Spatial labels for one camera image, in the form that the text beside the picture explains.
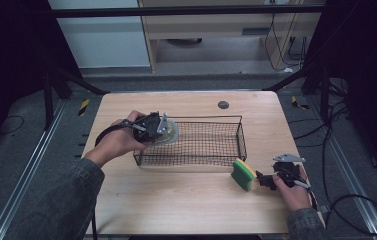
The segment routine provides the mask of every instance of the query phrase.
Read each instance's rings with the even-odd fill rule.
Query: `sponge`
[[[234,171],[231,176],[245,191],[251,190],[251,181],[255,179],[256,173],[241,159],[237,159],[233,163]]]

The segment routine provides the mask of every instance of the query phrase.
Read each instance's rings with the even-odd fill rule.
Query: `hand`
[[[304,171],[303,166],[300,165],[300,177],[304,180],[307,180],[306,172]],[[310,204],[309,195],[307,190],[303,187],[295,185],[292,188],[289,188],[285,185],[284,181],[277,175],[273,176],[273,181],[275,185],[278,187],[279,192],[282,195],[282,198],[285,201],[288,209],[292,212],[297,211],[303,208],[311,208],[312,205]]]
[[[144,116],[144,114],[132,111],[126,119],[133,122],[139,116]],[[117,125],[122,121],[122,119],[119,119],[111,125]],[[85,158],[102,167],[113,158],[120,157],[130,151],[144,150],[147,146],[148,143],[140,143],[134,139],[132,128],[122,128],[105,135],[94,149],[85,154]]]

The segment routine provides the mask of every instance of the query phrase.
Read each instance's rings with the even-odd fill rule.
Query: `sleeve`
[[[304,208],[292,212],[287,218],[291,240],[330,239],[317,212]]]
[[[103,181],[95,163],[78,160],[43,194],[10,239],[83,239]]]

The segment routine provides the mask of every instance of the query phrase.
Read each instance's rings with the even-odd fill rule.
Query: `small hole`
[[[220,101],[217,106],[220,108],[220,109],[227,109],[229,108],[229,103],[226,102],[226,101]]]

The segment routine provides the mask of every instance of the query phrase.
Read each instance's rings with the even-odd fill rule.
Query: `black wire basket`
[[[242,116],[168,118],[178,125],[178,140],[134,151],[138,166],[232,166],[247,159]]]

